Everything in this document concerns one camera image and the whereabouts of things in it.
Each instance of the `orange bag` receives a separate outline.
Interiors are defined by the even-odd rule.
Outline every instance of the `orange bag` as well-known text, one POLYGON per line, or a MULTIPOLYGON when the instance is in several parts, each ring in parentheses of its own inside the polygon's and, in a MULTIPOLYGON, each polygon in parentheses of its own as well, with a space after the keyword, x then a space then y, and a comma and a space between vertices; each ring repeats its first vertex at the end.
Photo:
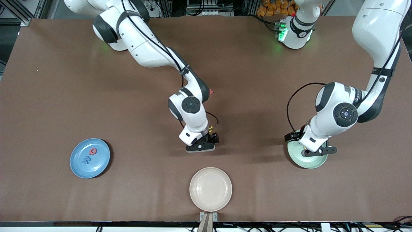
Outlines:
POLYGON ((280 7, 276 8, 276 10, 273 12, 273 14, 280 14, 280 13, 281 13, 280 7))
POLYGON ((289 2, 287 0, 283 0, 283 3, 281 4, 282 9, 287 9, 289 6, 289 2))
POLYGON ((276 10, 276 4, 274 4, 274 3, 271 3, 271 4, 269 4, 269 6, 267 6, 267 10, 270 10, 270 11, 275 11, 276 10))
POLYGON ((295 8, 293 6, 288 7, 288 15, 296 14, 295 8))
POLYGON ((262 0, 262 5, 267 7, 270 4, 270 0, 262 0))
POLYGON ((257 12, 256 12, 257 16, 263 17, 263 16, 265 16, 265 14, 266 14, 266 8, 265 7, 259 7, 257 9, 257 12))

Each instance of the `metal bracket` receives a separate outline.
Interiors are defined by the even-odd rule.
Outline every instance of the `metal bracket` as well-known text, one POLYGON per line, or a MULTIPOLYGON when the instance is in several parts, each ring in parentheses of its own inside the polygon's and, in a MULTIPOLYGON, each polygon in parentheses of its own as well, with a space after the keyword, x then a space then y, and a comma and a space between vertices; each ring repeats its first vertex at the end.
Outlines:
POLYGON ((30 21, 31 21, 31 18, 28 19, 27 23, 26 23, 25 21, 22 21, 22 22, 20 23, 20 26, 29 26, 30 21))
MULTIPOLYGON (((200 213, 200 221, 202 221, 202 218, 203 218, 203 216, 205 215, 205 213, 204 212, 201 212, 200 213)), ((214 212, 213 214, 212 214, 212 216, 213 216, 213 222, 217 222, 218 221, 218 213, 217 212, 214 212)))

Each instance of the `green led light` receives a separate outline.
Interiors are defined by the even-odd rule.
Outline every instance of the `green led light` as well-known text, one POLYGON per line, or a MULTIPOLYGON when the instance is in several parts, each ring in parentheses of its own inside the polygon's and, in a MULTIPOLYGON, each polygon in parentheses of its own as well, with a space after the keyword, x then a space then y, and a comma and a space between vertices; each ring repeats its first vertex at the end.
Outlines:
POLYGON ((287 33, 288 33, 288 29, 285 28, 282 32, 279 33, 279 40, 284 41, 287 33))
POLYGON ((312 34, 313 30, 310 30, 309 35, 308 35, 308 39, 306 40, 306 42, 308 42, 310 40, 310 35, 312 34))

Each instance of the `plate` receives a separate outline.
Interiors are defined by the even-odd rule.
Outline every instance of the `plate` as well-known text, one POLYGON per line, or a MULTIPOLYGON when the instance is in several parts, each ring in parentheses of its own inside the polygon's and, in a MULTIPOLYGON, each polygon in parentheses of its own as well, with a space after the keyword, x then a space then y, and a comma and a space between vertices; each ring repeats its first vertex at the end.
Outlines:
POLYGON ((298 141, 288 142, 288 153, 290 158, 302 168, 318 168, 322 166, 328 158, 328 155, 305 157, 302 155, 303 150, 305 150, 305 148, 298 141))
POLYGON ((93 178, 109 165, 109 146, 101 139, 87 139, 79 143, 70 156, 70 168, 80 178, 93 178))
POLYGON ((218 168, 203 168, 190 181, 193 203, 206 212, 216 212, 227 205, 232 196, 229 176, 218 168))

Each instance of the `white plate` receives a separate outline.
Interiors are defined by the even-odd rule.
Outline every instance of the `white plate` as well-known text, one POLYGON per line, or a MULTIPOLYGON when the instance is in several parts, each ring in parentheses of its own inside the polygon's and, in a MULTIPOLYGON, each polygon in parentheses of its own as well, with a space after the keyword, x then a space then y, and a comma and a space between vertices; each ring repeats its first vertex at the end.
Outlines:
POLYGON ((232 196, 232 182, 218 168, 203 168, 190 181, 190 197, 193 203, 206 212, 216 212, 227 205, 232 196))

